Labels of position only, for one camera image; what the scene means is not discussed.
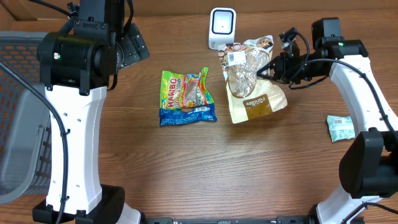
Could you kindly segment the beige mushroom snack bag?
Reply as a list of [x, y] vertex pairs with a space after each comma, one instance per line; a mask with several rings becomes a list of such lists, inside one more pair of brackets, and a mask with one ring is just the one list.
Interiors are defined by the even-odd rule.
[[283, 90], [257, 76], [257, 71], [270, 62], [273, 46], [271, 35], [218, 46], [232, 123], [266, 116], [287, 106]]

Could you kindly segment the green Haribo candy bag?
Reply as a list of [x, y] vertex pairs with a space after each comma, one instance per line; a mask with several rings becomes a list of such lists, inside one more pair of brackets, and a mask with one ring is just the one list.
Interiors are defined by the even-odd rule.
[[160, 109], [184, 110], [214, 103], [205, 87], [208, 67], [197, 73], [187, 75], [162, 72], [160, 86]]

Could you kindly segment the dark blue snack packet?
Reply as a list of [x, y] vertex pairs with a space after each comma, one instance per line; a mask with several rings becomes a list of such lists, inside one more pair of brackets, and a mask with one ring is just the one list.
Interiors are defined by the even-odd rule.
[[183, 110], [159, 110], [159, 126], [181, 126], [202, 121], [216, 122], [214, 104], [199, 106], [190, 111]]

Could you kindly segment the light blue snack packet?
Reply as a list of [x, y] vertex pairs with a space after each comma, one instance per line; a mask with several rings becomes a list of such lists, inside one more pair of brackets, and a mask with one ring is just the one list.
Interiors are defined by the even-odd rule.
[[326, 121], [332, 142], [355, 138], [354, 126], [350, 116], [328, 115]]

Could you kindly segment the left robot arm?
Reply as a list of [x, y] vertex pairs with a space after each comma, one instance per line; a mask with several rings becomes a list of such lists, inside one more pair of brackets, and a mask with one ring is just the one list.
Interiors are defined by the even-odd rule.
[[104, 185], [98, 170], [100, 119], [118, 72], [149, 51], [131, 17], [131, 1], [80, 1], [68, 21], [39, 45], [40, 82], [51, 117], [51, 176], [46, 199], [33, 208], [40, 223], [130, 223], [145, 216], [122, 187]]

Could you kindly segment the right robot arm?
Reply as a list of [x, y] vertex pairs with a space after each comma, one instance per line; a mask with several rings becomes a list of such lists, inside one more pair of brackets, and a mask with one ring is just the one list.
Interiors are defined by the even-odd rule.
[[379, 88], [369, 54], [360, 40], [342, 36], [336, 17], [312, 24], [312, 41], [301, 55], [296, 28], [280, 34], [282, 53], [266, 68], [272, 81], [301, 88], [329, 78], [339, 89], [351, 116], [355, 139], [339, 164], [340, 184], [306, 216], [281, 216], [277, 223], [362, 223], [360, 213], [379, 207], [397, 192], [397, 115]]

